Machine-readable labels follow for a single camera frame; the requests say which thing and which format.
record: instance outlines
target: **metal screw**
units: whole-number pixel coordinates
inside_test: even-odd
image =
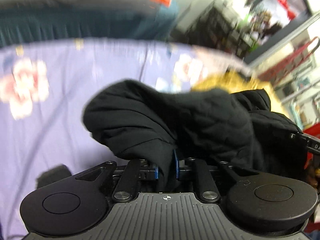
[[[218,197],[218,194],[215,193],[214,191],[206,191],[202,193],[202,197],[208,200],[214,200]]]
[[[124,199],[128,199],[130,197],[130,194],[128,192],[125,192],[125,191],[118,191],[115,193],[115,198],[116,199],[121,199],[121,200],[124,200]]]

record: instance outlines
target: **circular button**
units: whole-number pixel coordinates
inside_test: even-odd
[[[293,191],[283,185],[263,185],[257,187],[254,194],[265,201],[281,202],[293,196]]]
[[[125,191],[118,191],[115,193],[115,198],[119,200],[125,200],[125,199],[128,199],[129,197],[130,197],[130,194]]]
[[[205,199],[214,200],[218,197],[218,194],[214,191],[206,191],[202,193],[202,197],[204,197]]]
[[[42,206],[53,214],[66,214],[75,210],[80,205],[80,198],[71,193],[57,193],[47,197]]]

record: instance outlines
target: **ribbed gray plate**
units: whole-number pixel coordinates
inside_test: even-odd
[[[30,233],[25,240],[58,240]],[[98,226],[64,240],[266,240],[232,224],[216,204],[203,204],[193,193],[140,193],[116,204]],[[302,233],[278,238],[307,240]]]

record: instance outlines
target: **pink flower print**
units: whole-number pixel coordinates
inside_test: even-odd
[[[174,73],[183,82],[190,82],[193,86],[208,75],[207,68],[203,67],[201,60],[192,58],[188,54],[181,54],[174,65]]]
[[[0,79],[0,100],[10,104],[14,119],[32,113],[33,102],[45,101],[49,96],[47,68],[43,61],[19,60],[12,74]]]

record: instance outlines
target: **black jacket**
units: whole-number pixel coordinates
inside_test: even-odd
[[[301,130],[271,112],[270,105],[264,90],[164,94],[127,80],[93,98],[83,122],[117,157],[157,164],[159,189],[166,189],[176,148],[185,157],[216,155],[245,168],[298,178],[306,152],[278,134]]]

